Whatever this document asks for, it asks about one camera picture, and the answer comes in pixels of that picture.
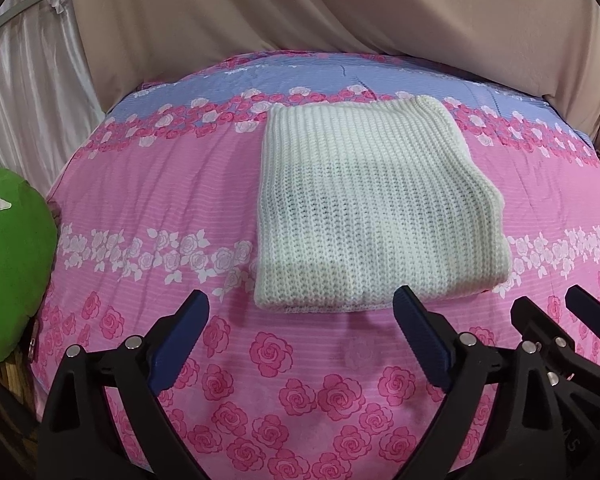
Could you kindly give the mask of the white knit sweater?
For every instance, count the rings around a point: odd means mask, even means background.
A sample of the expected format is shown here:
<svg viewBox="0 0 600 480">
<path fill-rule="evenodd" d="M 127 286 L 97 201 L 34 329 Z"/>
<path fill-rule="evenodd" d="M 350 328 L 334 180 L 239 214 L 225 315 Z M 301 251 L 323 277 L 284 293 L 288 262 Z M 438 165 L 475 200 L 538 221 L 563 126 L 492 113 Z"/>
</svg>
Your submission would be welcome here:
<svg viewBox="0 0 600 480">
<path fill-rule="evenodd" d="M 254 301 L 288 313 L 387 307 L 505 283 L 501 192 L 432 96 L 274 105 L 262 143 Z"/>
</svg>

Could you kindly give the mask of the green cushion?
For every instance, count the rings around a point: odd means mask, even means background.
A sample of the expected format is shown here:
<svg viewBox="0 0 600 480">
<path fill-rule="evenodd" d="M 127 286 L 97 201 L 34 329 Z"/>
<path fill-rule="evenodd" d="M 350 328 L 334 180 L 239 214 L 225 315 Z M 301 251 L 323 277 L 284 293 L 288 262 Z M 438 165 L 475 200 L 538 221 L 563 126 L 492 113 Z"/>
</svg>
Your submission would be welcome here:
<svg viewBox="0 0 600 480">
<path fill-rule="evenodd" d="M 57 228 L 45 198 L 0 167 L 0 362 L 16 348 L 46 291 Z"/>
</svg>

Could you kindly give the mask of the white pleated curtain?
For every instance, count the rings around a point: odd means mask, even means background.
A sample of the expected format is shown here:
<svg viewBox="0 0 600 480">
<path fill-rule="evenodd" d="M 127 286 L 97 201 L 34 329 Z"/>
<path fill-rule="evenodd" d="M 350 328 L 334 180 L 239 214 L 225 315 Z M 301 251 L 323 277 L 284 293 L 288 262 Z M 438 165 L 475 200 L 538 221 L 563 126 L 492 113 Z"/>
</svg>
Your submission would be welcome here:
<svg viewBox="0 0 600 480">
<path fill-rule="evenodd" d="M 46 194 L 102 118 L 72 0 L 5 0 L 0 167 Z"/>
</svg>

